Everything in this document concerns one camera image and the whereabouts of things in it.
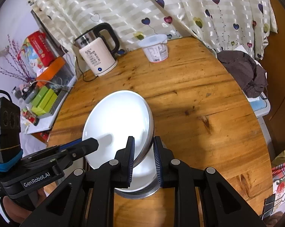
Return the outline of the person's left hand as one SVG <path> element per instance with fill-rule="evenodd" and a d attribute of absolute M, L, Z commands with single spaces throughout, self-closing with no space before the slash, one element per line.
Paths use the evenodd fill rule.
<path fill-rule="evenodd" d="M 38 201 L 37 201 L 37 206 L 38 206 L 40 205 L 40 203 L 42 203 L 45 200 L 47 196 L 45 194 L 43 187 L 39 189 L 37 193 L 38 193 Z M 28 211 L 27 209 L 20 207 L 10 198 L 8 198 L 8 196 L 4 196 L 3 206 L 10 219 L 12 219 L 16 223 L 24 222 L 24 220 L 31 214 L 31 211 Z"/>

